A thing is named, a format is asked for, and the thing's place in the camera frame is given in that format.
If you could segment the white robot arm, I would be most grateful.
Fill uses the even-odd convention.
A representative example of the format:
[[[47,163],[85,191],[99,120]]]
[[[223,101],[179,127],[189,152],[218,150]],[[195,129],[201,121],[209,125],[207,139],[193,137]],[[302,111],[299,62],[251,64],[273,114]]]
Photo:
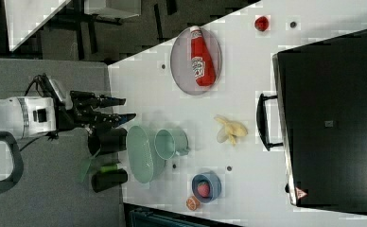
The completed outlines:
[[[0,99],[0,131],[17,140],[46,135],[56,137],[61,131],[83,128],[91,135],[101,135],[135,118],[133,113],[103,113],[102,108],[123,105],[124,98],[97,96],[72,91],[65,100],[56,96],[15,96]]]

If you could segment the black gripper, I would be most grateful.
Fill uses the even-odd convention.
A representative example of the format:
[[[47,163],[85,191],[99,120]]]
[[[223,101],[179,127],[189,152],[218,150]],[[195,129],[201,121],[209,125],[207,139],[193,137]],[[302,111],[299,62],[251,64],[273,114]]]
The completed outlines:
[[[84,128],[93,118],[89,115],[89,106],[84,105],[84,101],[94,98],[95,94],[82,91],[70,91],[64,103],[60,103],[56,111],[57,130],[71,131],[74,128]],[[124,105],[125,98],[116,98],[112,96],[101,96],[95,99],[92,107],[106,108],[112,106]],[[97,114],[91,123],[92,128],[117,128],[128,123],[136,117],[135,113],[112,113]]]

